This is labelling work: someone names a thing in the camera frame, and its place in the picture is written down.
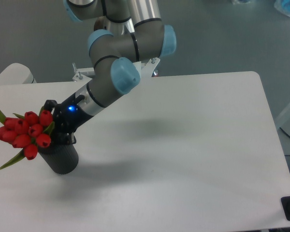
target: white table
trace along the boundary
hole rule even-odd
[[[83,84],[0,86],[0,108],[37,112]],[[75,136],[70,174],[40,156],[0,171],[0,232],[290,227],[290,174],[254,72],[142,79]],[[0,141],[0,166],[16,152]]]

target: black vase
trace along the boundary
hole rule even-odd
[[[78,164],[78,154],[73,145],[50,145],[47,148],[39,147],[39,153],[58,174],[67,174],[76,168]]]

